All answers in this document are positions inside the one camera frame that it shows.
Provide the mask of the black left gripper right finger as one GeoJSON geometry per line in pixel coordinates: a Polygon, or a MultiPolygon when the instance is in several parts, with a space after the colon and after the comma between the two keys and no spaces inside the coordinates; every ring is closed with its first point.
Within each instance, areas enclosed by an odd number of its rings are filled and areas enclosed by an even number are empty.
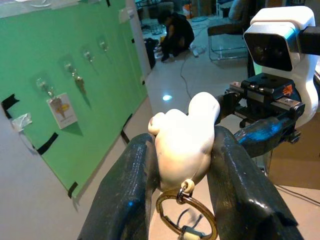
{"type": "Polygon", "coordinates": [[[207,173],[210,201],[221,240],[301,240],[285,201],[225,127],[214,128],[207,173]]]}

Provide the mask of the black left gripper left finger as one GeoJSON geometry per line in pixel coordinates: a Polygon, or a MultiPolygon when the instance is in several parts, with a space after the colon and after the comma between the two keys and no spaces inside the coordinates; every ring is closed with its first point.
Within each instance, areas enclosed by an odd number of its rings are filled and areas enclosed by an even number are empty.
{"type": "Polygon", "coordinates": [[[160,185],[155,137],[135,136],[102,179],[79,240],[147,240],[160,185]]]}

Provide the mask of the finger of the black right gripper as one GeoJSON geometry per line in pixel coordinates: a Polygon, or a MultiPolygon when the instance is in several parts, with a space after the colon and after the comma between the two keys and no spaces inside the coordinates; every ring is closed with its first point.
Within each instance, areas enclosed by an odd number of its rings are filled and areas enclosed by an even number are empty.
{"type": "Polygon", "coordinates": [[[221,120],[235,112],[235,108],[242,99],[241,95],[236,92],[227,92],[217,97],[217,101],[220,105],[220,111],[216,123],[220,123],[221,120]]]}
{"type": "Polygon", "coordinates": [[[251,158],[262,156],[283,142],[295,144],[301,132],[295,129],[296,122],[288,117],[260,119],[234,134],[251,158]]]}

